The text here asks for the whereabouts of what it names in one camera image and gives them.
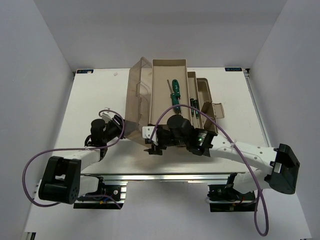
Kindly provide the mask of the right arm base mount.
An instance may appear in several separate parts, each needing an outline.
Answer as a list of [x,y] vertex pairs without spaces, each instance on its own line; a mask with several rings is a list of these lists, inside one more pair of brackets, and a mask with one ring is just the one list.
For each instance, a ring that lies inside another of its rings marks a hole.
[[253,191],[242,194],[226,188],[225,184],[208,185],[207,202],[211,213],[253,212],[256,201]]

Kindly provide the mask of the beige cantilever toolbox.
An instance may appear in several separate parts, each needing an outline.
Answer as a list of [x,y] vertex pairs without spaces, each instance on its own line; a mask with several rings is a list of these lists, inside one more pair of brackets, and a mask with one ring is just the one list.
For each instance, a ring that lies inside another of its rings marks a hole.
[[124,136],[144,145],[143,127],[165,128],[174,114],[194,128],[215,133],[218,128],[212,122],[225,116],[222,104],[212,100],[208,80],[188,71],[186,59],[141,57],[129,70]]

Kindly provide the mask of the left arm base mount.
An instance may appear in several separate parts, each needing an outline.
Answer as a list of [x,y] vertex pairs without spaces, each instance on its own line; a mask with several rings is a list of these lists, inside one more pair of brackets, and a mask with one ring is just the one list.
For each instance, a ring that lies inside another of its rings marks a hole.
[[120,210],[126,199],[126,181],[103,181],[96,192],[80,196],[73,204],[74,209]]

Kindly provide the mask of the large green handle screwdriver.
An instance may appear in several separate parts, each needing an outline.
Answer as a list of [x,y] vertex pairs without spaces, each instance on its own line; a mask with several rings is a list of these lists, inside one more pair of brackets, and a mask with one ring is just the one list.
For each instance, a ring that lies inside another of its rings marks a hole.
[[171,98],[171,103],[172,103],[172,106],[173,106],[173,110],[176,112],[176,113],[180,113],[181,112],[181,108],[179,106],[180,102],[179,102],[179,95],[176,94],[175,92],[171,93],[170,94],[170,98]]

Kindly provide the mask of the short black green precision screwdriver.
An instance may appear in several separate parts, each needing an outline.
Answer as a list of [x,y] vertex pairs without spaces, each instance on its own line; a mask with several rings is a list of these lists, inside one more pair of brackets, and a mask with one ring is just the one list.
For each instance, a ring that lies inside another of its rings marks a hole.
[[193,107],[195,108],[195,117],[198,120],[200,117],[200,113],[199,113],[200,109],[199,109],[199,102],[197,99],[193,100]]

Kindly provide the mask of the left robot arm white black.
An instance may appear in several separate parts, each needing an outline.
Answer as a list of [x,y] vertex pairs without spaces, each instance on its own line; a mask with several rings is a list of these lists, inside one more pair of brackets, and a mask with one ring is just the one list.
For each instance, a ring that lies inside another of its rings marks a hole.
[[115,115],[91,122],[90,135],[87,136],[84,150],[67,156],[51,156],[48,159],[38,196],[41,200],[74,204],[78,199],[104,198],[107,191],[103,180],[95,175],[81,175],[82,170],[103,160],[108,143],[123,138],[124,121]]

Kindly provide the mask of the green handle long screwdriver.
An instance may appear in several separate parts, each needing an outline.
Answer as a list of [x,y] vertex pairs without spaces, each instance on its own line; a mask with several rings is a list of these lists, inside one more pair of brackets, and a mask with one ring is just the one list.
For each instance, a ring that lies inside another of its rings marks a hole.
[[170,95],[171,93],[176,93],[179,97],[179,101],[181,98],[181,93],[180,93],[180,85],[177,79],[173,79],[172,81],[167,80],[167,84],[169,87]]

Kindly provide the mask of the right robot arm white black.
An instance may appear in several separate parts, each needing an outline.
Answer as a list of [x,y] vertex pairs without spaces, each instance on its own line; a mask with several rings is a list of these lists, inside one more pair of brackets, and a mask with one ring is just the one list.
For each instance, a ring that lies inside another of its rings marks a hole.
[[142,137],[151,148],[150,155],[161,155],[168,147],[185,147],[197,156],[222,158],[238,163],[248,163],[253,172],[231,173],[226,185],[213,194],[225,199],[240,196],[258,189],[273,189],[292,195],[296,192],[300,162],[290,146],[262,147],[243,142],[230,143],[214,131],[195,128],[181,115],[167,120],[167,127],[144,126]]

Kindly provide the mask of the small black green precision screwdriver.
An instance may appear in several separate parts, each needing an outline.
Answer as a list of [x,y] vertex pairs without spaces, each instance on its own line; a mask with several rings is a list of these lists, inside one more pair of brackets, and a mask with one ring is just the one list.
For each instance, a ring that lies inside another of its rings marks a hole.
[[191,116],[194,117],[195,115],[195,110],[193,109],[195,107],[195,100],[194,98],[190,98],[189,99],[189,103],[190,103],[190,106],[192,107],[192,109],[190,110],[191,111]]

